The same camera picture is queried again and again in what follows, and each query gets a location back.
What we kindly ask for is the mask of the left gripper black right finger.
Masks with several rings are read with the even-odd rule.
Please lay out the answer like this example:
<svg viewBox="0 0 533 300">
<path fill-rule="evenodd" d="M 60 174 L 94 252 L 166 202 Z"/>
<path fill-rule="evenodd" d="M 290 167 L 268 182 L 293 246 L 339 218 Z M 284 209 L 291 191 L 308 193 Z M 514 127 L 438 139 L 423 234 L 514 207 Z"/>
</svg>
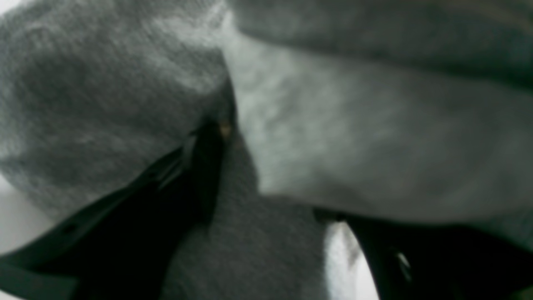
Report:
<svg viewBox="0 0 533 300">
<path fill-rule="evenodd" d="M 418 226 L 315 209 L 345 222 L 381 300 L 531 300 L 533 257 L 504 239 L 462 225 Z"/>
</svg>

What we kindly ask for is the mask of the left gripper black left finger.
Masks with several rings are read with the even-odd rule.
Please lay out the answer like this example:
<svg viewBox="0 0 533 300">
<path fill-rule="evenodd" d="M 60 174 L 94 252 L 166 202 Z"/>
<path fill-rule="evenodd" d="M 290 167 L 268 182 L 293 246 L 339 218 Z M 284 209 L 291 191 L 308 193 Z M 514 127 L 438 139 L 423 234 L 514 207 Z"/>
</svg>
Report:
<svg viewBox="0 0 533 300">
<path fill-rule="evenodd" d="M 23 300 L 157 300 L 175 250 L 216 207 L 225 134 L 210 123 L 131 184 L 1 256 Z"/>
</svg>

